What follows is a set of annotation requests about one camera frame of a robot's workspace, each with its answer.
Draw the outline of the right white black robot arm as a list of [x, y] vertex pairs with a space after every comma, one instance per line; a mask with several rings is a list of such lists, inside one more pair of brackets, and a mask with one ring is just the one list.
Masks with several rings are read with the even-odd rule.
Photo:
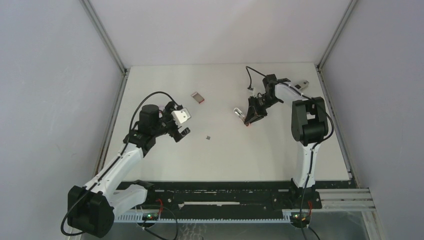
[[333, 133], [333, 122], [326, 111], [322, 97], [309, 97], [287, 78], [275, 74], [265, 75], [262, 83], [265, 92], [248, 98], [243, 123], [249, 126], [268, 115], [267, 109], [277, 103], [288, 104], [291, 109], [290, 130], [298, 143], [298, 155], [292, 182], [297, 188], [315, 185], [315, 165], [322, 142]]

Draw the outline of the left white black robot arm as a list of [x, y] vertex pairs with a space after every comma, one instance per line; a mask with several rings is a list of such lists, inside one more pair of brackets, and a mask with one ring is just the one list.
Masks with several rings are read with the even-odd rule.
[[133, 183], [116, 193], [118, 186], [156, 144], [169, 135], [176, 143], [190, 133], [181, 126], [191, 118], [187, 108], [170, 101], [164, 108], [141, 102], [134, 111], [128, 133], [116, 157], [83, 186], [73, 186], [67, 195], [67, 213], [61, 226], [68, 225], [98, 238], [112, 228], [115, 218], [133, 207], [153, 207], [157, 196], [147, 187]]

